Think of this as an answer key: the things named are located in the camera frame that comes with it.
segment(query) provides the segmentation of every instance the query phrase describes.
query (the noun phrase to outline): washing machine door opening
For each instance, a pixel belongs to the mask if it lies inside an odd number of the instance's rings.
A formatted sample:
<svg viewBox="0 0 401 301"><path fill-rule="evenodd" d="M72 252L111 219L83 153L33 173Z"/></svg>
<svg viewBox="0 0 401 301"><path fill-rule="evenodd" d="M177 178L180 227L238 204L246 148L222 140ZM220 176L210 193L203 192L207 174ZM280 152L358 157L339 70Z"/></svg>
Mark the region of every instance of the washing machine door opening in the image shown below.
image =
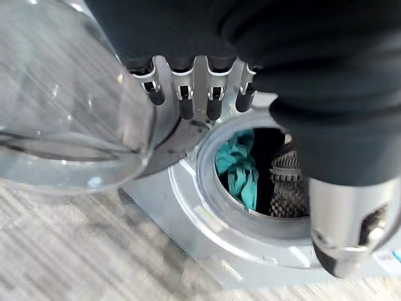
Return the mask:
<svg viewBox="0 0 401 301"><path fill-rule="evenodd" d="M216 154L221 145L239 131L247 130L254 132L255 149L251 150L251 154L255 156L255 161L259 161L256 162L256 168L265 171L261 173L258 181L263 184L258 185L261 188L258 188L260 193L255 209L246 208L228 193L216 168ZM267 111L239 116L216 127L203 141L197 156L197 185L210 210L242 235L270 245L291 246L295 241L307 245L310 243L309 216L307 214L294 218L284 218L280 214L271 216L270 202L267 201L271 199L272 193L274 194L274 185L266 184L271 177L266 167L271 169L271 159L285 143L284 132L285 130L274 122Z"/></svg>
<svg viewBox="0 0 401 301"><path fill-rule="evenodd" d="M309 215L291 136L280 129L236 132L218 148L215 172L227 197L250 214L280 219Z"/></svg>

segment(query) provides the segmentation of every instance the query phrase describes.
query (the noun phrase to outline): dark fabric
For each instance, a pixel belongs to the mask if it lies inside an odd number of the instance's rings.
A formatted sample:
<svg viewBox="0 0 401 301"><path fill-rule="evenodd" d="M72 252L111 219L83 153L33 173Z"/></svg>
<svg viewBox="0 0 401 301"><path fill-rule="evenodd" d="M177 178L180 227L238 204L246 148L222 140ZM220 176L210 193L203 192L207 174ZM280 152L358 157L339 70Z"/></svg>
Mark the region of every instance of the dark fabric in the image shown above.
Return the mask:
<svg viewBox="0 0 401 301"><path fill-rule="evenodd" d="M262 67L273 117L307 176L370 185L400 173L401 0L86 0L124 64L211 55Z"/></svg>

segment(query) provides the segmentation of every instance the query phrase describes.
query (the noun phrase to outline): black sleeve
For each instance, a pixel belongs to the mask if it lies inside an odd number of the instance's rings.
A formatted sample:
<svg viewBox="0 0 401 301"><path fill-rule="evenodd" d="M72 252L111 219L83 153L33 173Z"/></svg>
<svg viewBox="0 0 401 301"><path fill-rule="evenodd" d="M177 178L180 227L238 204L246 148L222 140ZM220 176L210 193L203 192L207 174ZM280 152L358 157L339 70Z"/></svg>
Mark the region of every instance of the black sleeve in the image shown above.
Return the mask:
<svg viewBox="0 0 401 301"><path fill-rule="evenodd" d="M215 30L263 66L256 90L307 175L364 186L401 167L401 1L213 1Z"/></svg>

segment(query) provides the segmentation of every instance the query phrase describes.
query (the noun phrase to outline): teal cloth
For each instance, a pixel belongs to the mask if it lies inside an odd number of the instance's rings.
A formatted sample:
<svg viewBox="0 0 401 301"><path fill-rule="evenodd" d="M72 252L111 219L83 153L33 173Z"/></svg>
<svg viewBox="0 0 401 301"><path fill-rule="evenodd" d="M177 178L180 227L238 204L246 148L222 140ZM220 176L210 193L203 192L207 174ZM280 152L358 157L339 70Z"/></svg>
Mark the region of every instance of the teal cloth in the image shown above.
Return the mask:
<svg viewBox="0 0 401 301"><path fill-rule="evenodd" d="M216 154L218 176L228 173L229 193L251 210L256 209L259 177L255 160L250 156L254 140L253 130L237 132Z"/></svg>

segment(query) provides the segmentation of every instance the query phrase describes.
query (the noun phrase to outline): laundry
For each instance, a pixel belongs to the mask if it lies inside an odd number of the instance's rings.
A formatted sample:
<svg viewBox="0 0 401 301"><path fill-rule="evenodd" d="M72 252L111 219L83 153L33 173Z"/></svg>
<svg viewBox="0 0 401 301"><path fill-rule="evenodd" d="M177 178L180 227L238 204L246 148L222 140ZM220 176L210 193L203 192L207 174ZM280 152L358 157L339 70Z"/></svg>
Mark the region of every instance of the laundry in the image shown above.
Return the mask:
<svg viewBox="0 0 401 301"><path fill-rule="evenodd" d="M237 132L216 153L216 170L219 179L226 179L231 196L246 209L255 210L259 173L251 149L255 140L253 130Z"/></svg>

